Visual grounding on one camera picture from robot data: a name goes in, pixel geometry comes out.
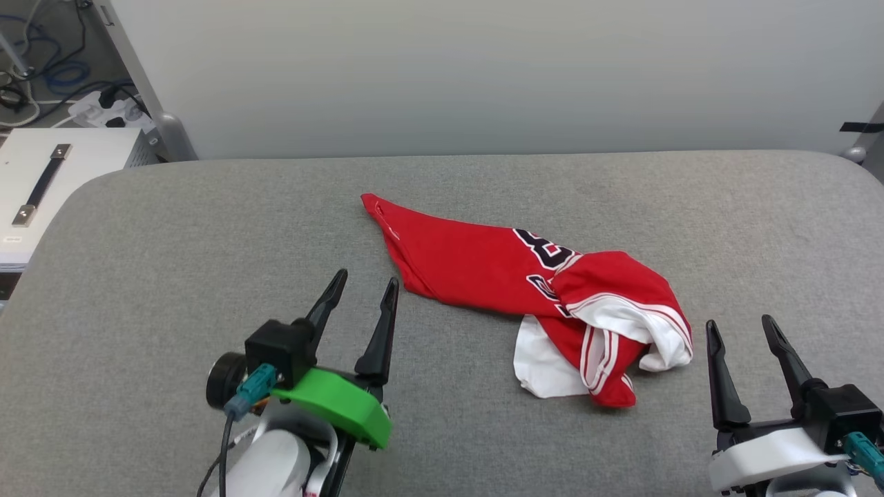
jersey number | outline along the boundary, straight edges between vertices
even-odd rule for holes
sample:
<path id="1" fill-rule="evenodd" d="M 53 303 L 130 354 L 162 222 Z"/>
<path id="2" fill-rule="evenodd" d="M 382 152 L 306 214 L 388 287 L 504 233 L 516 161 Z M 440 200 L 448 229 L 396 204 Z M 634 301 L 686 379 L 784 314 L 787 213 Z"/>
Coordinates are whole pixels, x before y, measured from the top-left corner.
<path id="1" fill-rule="evenodd" d="M 540 261 L 540 264 L 546 269 L 557 269 L 559 266 L 567 262 L 574 254 L 574 250 L 560 247 L 546 238 L 540 238 L 525 230 L 515 228 L 513 231 L 515 231 L 515 234 L 522 239 L 522 242 L 534 252 L 534 255 L 537 256 L 537 260 Z"/>

white cable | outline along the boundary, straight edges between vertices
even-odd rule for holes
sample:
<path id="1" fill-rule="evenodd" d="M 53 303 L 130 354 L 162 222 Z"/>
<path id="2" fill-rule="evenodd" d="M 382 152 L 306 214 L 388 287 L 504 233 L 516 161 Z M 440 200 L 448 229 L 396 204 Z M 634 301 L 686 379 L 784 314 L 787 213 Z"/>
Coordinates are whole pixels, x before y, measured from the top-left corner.
<path id="1" fill-rule="evenodd" d="M 40 112 L 41 112 L 40 104 L 38 104 L 37 102 L 34 101 L 34 94 L 32 93 L 32 90 L 33 90 L 33 88 L 31 87 L 31 81 L 26 80 L 25 81 L 25 95 L 27 96 L 27 102 L 34 106 L 34 114 L 32 114 L 28 118 L 22 119 L 21 121 L 19 121 L 17 123 L 0 122 L 0 126 L 6 126 L 6 127 L 24 126 L 26 124 L 29 124 L 31 121 L 40 117 Z"/>
<path id="2" fill-rule="evenodd" d="M 22 32 L 22 37 L 24 37 L 25 39 L 25 46 L 21 49 L 21 53 L 23 54 L 26 53 L 27 49 L 31 47 L 31 40 L 27 36 L 27 29 L 31 27 L 31 21 L 34 20 L 34 15 L 37 13 L 37 8 L 40 7 L 40 3 L 42 3 L 42 1 L 43 0 L 37 0 L 36 2 L 34 2 L 34 8 L 31 9 L 31 13 L 27 15 L 27 21 L 25 21 L 25 30 Z"/>
<path id="3" fill-rule="evenodd" d="M 255 426 L 252 426 L 251 428 L 249 428 L 248 430 L 240 433 L 239 435 L 237 435 L 233 439 L 233 446 L 236 447 L 242 441 L 242 439 L 245 439 L 246 437 L 250 437 L 250 436 L 254 435 L 255 432 L 257 432 L 257 431 L 258 431 L 258 427 L 257 427 L 257 425 L 255 425 Z"/>
<path id="4" fill-rule="evenodd" d="M 71 122 L 71 121 L 73 121 L 73 116 L 69 116 L 69 117 L 67 117 L 67 118 L 64 118 L 64 119 L 58 121 L 56 124 L 54 124 L 54 125 L 52 125 L 52 126 L 50 126 L 50 127 L 61 127 L 61 126 L 63 126 L 64 124 L 69 123 L 69 122 Z"/>

blue cable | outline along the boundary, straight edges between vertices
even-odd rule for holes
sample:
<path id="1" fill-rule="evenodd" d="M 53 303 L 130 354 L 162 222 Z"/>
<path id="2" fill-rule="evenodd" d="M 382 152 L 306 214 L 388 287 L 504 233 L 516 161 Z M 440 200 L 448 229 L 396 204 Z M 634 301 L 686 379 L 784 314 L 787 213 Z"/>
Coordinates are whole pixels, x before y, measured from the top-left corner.
<path id="1" fill-rule="evenodd" d="M 0 14 L 0 19 L 6 20 L 14 20 L 21 22 L 22 24 L 26 23 L 27 20 L 20 18 L 18 16 L 10 16 L 5 14 Z M 32 37 L 31 31 L 35 30 L 37 34 L 41 36 Z M 61 44 L 54 38 L 47 36 L 41 27 L 31 23 L 27 27 L 28 31 L 28 39 L 33 42 L 48 42 L 55 45 L 55 52 L 50 56 L 50 58 L 46 61 L 46 64 L 43 67 L 48 67 L 52 64 L 52 61 L 58 58 L 61 55 Z M 13 45 L 18 46 L 24 43 L 24 41 L 15 42 Z M 66 91 L 69 87 L 79 86 L 83 81 L 89 78 L 89 75 L 92 73 L 92 68 L 89 64 L 85 62 L 81 62 L 79 60 L 69 60 L 64 64 L 61 64 L 58 67 L 53 68 L 51 71 L 45 73 L 42 77 L 46 82 L 46 88 L 55 95 L 58 96 L 68 96 L 69 92 Z"/>

teal connector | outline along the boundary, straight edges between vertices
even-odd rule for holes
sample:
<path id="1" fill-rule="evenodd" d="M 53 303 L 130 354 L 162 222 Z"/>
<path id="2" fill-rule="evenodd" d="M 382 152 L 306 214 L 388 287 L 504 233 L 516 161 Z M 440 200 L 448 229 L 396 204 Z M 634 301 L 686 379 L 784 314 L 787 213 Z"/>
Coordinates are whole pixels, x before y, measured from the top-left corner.
<path id="1" fill-rule="evenodd" d="M 276 383 L 276 368 L 267 363 L 261 364 L 236 388 L 236 395 L 224 405 L 224 413 L 233 416 L 234 421 L 240 421 L 252 406 L 271 394 Z"/>
<path id="2" fill-rule="evenodd" d="M 884 455 L 862 432 L 849 433 L 843 439 L 844 453 L 874 478 L 875 485 L 884 492 Z"/>

black tape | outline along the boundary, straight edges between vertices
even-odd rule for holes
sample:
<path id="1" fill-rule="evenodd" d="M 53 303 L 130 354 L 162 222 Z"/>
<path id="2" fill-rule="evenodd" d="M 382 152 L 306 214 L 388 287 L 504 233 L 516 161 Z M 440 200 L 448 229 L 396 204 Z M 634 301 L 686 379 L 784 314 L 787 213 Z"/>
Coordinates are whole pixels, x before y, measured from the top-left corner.
<path id="1" fill-rule="evenodd" d="M 844 123 L 841 129 L 844 133 L 880 133 L 884 131 L 884 123 Z"/>

